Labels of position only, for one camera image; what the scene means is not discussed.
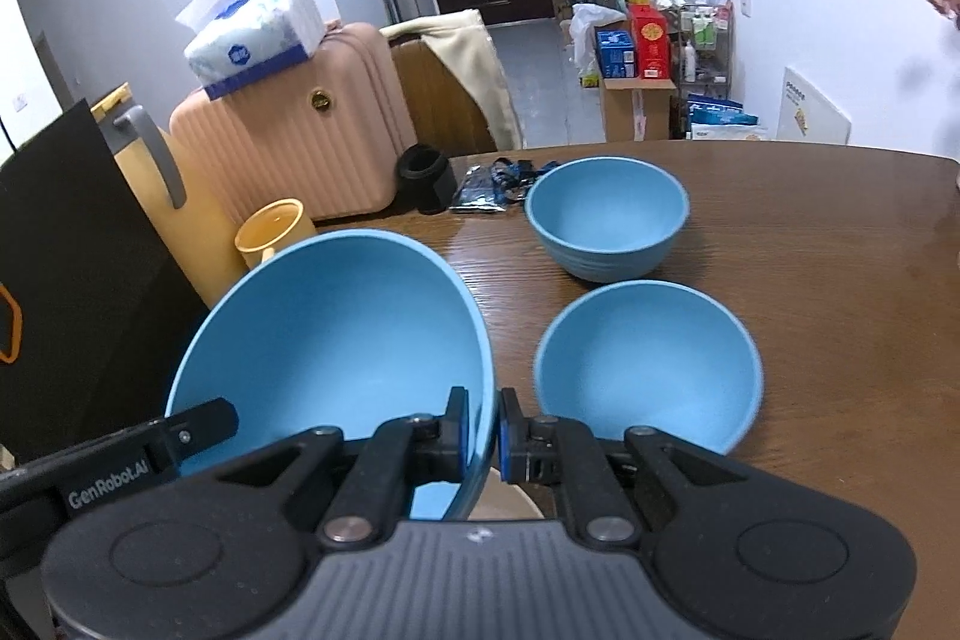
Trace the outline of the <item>cream plate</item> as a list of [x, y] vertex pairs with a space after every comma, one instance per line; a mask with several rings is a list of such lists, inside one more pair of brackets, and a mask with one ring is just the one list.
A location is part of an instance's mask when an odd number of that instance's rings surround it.
[[490, 468], [482, 494], [473, 505], [470, 521], [539, 520], [544, 514], [523, 489], [501, 479], [501, 473]]

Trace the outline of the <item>blue bowl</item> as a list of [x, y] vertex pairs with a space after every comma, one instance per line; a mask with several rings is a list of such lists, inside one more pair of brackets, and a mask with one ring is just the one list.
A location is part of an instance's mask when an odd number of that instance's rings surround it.
[[318, 425], [366, 438], [386, 420], [443, 413], [454, 386], [469, 393], [466, 477], [416, 489], [416, 520], [464, 520], [482, 494], [491, 341], [472, 292], [438, 253], [395, 232], [345, 229], [286, 248], [217, 303], [167, 409], [224, 398], [238, 413], [234, 437], [184, 461], [192, 476]]
[[763, 365], [742, 321], [693, 287], [641, 280], [584, 294], [550, 323], [534, 359], [542, 413], [597, 437], [647, 425], [729, 453], [763, 399]]
[[690, 197], [677, 177], [654, 164], [596, 156], [542, 175], [524, 211], [566, 273], [608, 284], [658, 268], [690, 216]]

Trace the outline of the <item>black paper shopping bag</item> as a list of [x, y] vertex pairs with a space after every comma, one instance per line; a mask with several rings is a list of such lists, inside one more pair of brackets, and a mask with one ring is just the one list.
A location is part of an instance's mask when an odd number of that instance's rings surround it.
[[20, 463], [161, 416], [208, 308], [85, 103], [2, 166], [2, 443]]

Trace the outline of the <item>yellow mug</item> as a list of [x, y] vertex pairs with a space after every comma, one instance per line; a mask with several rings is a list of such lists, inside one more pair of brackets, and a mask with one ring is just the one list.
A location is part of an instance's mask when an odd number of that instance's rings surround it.
[[236, 232], [235, 247], [247, 268], [256, 268], [275, 255], [316, 235], [306, 208], [296, 198], [283, 198], [249, 216]]

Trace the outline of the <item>black cylinder cup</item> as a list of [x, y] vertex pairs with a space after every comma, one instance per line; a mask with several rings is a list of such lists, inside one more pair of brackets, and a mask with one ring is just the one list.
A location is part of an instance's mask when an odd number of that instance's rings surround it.
[[398, 158], [400, 190], [421, 214], [444, 213], [457, 191], [457, 179], [449, 159], [439, 149], [416, 143]]

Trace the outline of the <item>brown cardboard box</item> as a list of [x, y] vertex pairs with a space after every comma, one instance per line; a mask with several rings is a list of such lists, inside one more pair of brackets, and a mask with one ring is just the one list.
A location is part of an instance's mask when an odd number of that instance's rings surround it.
[[601, 110], [607, 143], [662, 142], [670, 138], [670, 80], [602, 78]]

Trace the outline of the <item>pink suitcase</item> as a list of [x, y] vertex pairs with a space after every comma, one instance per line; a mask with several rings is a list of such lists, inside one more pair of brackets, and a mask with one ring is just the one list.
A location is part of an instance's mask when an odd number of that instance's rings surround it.
[[416, 143], [391, 47], [368, 23], [332, 26], [309, 60], [228, 96], [197, 89], [169, 131], [236, 223], [281, 198], [314, 221], [379, 213]]

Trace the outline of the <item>wooden chair with cloth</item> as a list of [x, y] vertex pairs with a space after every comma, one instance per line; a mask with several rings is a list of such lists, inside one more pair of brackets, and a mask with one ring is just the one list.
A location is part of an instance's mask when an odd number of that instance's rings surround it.
[[384, 26], [420, 143], [448, 158], [516, 151], [524, 135], [493, 39], [478, 10]]

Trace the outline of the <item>blue carton box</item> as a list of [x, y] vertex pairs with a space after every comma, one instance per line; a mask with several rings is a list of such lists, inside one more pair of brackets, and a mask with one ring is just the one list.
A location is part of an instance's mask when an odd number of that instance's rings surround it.
[[604, 80], [633, 80], [638, 74], [635, 44], [624, 29], [597, 29], [596, 57]]

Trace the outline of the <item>red gift box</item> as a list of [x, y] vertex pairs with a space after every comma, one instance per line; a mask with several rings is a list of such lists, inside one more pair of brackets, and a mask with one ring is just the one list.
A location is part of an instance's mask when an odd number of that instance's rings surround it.
[[628, 5], [631, 37], [635, 42], [640, 80], [669, 80], [670, 42], [667, 21], [649, 5]]

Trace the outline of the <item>white plastic bag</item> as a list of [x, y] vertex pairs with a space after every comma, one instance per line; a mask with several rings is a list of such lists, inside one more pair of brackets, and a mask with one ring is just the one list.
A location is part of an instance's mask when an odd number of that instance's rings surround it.
[[579, 85], [583, 88], [597, 88], [601, 81], [597, 34], [606, 29], [616, 31], [625, 21], [626, 14], [615, 8], [596, 3], [574, 3], [573, 18], [568, 26], [571, 63], [578, 72]]

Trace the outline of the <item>tissue pack on suitcase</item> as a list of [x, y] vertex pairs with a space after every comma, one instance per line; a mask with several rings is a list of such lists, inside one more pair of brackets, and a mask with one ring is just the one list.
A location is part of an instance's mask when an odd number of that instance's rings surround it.
[[184, 58], [212, 101], [304, 64], [327, 34], [316, 0], [192, 0], [176, 23], [194, 33]]

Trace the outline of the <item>white board leaning wall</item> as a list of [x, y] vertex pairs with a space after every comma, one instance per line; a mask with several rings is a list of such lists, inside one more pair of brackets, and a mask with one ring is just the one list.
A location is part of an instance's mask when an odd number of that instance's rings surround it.
[[786, 67], [776, 122], [778, 142], [846, 146], [850, 135], [850, 117], [811, 81]]

